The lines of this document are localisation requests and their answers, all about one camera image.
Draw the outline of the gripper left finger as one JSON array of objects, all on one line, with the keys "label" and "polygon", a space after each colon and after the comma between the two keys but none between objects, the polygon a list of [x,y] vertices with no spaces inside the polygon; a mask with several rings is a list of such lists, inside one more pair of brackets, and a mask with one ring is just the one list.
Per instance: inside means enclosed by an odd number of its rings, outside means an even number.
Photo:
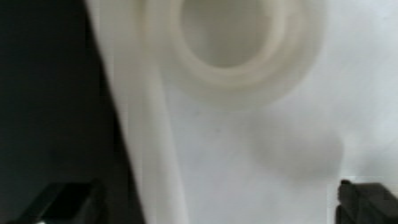
[{"label": "gripper left finger", "polygon": [[105,224],[101,181],[51,183],[10,224]]}]

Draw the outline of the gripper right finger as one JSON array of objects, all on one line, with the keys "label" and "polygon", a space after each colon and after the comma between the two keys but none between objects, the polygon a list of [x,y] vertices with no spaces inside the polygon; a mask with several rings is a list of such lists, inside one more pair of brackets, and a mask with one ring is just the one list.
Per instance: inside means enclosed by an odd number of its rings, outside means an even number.
[{"label": "gripper right finger", "polygon": [[398,197],[380,183],[341,181],[336,224],[398,224]]}]

